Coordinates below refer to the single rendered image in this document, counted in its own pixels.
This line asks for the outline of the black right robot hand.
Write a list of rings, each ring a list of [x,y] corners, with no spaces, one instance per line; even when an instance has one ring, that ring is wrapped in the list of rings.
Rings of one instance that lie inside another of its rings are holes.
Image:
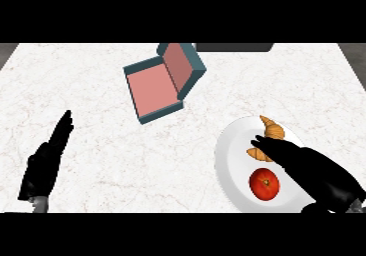
[[[250,144],[281,166],[314,202],[301,212],[345,213],[354,202],[366,200],[366,191],[349,172],[321,153],[286,140],[255,136]]]

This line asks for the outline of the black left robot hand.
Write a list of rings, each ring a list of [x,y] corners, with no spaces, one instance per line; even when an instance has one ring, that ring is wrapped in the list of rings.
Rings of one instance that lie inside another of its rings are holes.
[[[47,197],[57,178],[60,158],[73,130],[70,111],[66,111],[55,124],[50,139],[42,142],[35,153],[27,157],[26,170],[20,183],[17,199]]]

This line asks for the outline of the red tomato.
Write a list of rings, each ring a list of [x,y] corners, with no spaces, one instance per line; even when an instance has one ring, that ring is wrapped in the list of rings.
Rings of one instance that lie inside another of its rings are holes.
[[[267,168],[258,168],[249,176],[249,189],[261,201],[270,201],[278,193],[280,183],[275,174]]]

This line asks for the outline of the white oval plate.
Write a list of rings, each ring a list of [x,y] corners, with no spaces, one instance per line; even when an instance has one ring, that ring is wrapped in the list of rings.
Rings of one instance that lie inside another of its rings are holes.
[[[264,135],[264,124],[258,116],[233,121],[219,134],[215,145],[215,172],[224,194],[244,213],[299,213],[314,202],[296,182],[274,162],[255,160],[246,153],[255,136]],[[258,168],[267,168],[277,176],[280,189],[275,197],[259,200],[249,187],[249,176]]]

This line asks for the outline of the open teal pink box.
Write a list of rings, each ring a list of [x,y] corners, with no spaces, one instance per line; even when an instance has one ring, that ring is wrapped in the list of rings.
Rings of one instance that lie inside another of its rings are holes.
[[[153,58],[123,67],[141,124],[182,108],[182,100],[205,72],[206,67],[190,43],[160,43]]]

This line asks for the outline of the golden brown croissant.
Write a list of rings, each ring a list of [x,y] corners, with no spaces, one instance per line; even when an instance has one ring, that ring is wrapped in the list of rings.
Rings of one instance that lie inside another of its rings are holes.
[[[264,136],[281,140],[284,138],[284,130],[281,126],[264,116],[261,116],[259,119],[264,124]],[[246,154],[258,161],[271,162],[270,157],[258,148],[249,148]]]

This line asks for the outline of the dark grey appliance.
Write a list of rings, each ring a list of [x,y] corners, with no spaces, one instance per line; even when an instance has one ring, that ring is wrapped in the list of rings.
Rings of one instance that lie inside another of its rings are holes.
[[[197,43],[197,52],[268,52],[271,43]]]

